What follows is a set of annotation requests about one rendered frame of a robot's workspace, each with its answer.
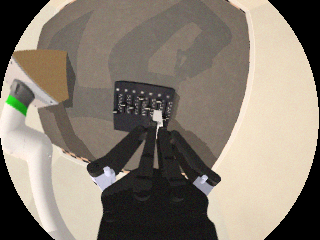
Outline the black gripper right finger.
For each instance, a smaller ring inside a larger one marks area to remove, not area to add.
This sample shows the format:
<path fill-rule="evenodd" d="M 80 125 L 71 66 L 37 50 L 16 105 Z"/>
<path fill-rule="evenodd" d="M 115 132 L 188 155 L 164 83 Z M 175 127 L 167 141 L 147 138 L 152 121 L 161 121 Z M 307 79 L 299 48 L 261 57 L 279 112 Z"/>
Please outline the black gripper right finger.
<path fill-rule="evenodd" d="M 221 177 L 205 165 L 178 131 L 167 130 L 161 111 L 158 111 L 156 139 L 158 166 L 159 169 L 165 168 L 168 193 L 172 201 L 180 202 L 188 194 L 180 167 L 188 180 L 206 196 L 221 181 Z"/>

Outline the black lighting desk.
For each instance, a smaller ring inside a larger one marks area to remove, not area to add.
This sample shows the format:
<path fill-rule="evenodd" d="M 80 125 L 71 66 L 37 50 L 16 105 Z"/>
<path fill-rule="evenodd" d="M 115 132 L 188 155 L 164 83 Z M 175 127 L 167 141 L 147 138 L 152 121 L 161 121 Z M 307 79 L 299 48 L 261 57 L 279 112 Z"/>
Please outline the black lighting desk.
<path fill-rule="evenodd" d="M 121 81 L 115 81 L 114 86 L 114 130 L 130 132 L 138 125 L 148 128 L 154 110 L 162 112 L 162 120 L 167 128 L 176 90 L 154 84 Z"/>

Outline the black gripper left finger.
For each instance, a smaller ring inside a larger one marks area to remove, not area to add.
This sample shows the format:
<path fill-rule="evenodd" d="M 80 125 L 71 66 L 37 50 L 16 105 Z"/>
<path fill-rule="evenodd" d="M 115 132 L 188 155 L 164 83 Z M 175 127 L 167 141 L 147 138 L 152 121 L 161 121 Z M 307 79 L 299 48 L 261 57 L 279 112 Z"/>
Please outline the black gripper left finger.
<path fill-rule="evenodd" d="M 154 110 L 153 119 L 150 120 L 148 128 L 142 125 L 136 126 L 105 156 L 87 165 L 89 175 L 102 192 L 116 181 L 116 176 L 145 140 L 133 185 L 133 195 L 139 201 L 145 201 L 150 197 L 157 128 L 158 111 Z"/>

